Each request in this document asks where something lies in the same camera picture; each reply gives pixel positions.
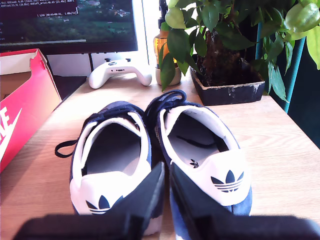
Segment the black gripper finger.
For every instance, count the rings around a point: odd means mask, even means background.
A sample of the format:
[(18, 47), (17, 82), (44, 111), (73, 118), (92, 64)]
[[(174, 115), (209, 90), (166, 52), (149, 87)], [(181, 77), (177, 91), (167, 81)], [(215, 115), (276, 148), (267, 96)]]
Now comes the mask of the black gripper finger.
[(114, 204), (104, 217), (105, 238), (142, 238), (154, 213), (163, 210), (165, 166), (159, 162), (129, 195)]
[(204, 193), (175, 163), (170, 166), (173, 195), (192, 240), (234, 240), (232, 213)]

